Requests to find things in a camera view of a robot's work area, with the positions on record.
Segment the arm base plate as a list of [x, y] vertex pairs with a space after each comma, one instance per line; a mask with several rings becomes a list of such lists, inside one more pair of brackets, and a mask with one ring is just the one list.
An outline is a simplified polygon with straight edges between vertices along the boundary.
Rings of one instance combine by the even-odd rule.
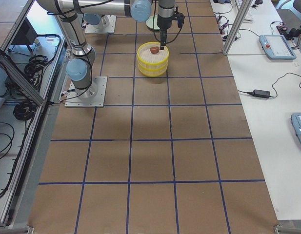
[[105, 93], [107, 86], [107, 77], [94, 77], [91, 86], [82, 91], [75, 89], [75, 86], [70, 82], [70, 89], [64, 106], [67, 108], [90, 108], [90, 107], [104, 107]]
[[96, 25], [86, 23], [86, 34], [113, 34], [115, 31], [117, 17], [114, 15], [104, 15]]

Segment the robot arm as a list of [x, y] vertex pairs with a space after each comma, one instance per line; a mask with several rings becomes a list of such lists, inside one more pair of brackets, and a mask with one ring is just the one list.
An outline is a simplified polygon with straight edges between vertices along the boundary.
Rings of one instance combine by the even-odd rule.
[[97, 28], [105, 28], [110, 24], [107, 15], [84, 14], [84, 19], [88, 24]]
[[68, 62], [66, 71], [79, 98], [92, 97], [97, 92], [92, 73], [95, 53], [85, 38], [79, 14], [126, 16], [137, 22], [145, 22], [154, 10], [158, 14], [160, 49], [164, 49], [169, 43], [167, 30], [172, 22], [177, 21], [178, 28], [181, 29], [185, 19], [173, 0], [40, 0], [38, 3], [49, 15], [60, 21], [60, 28], [74, 56]]

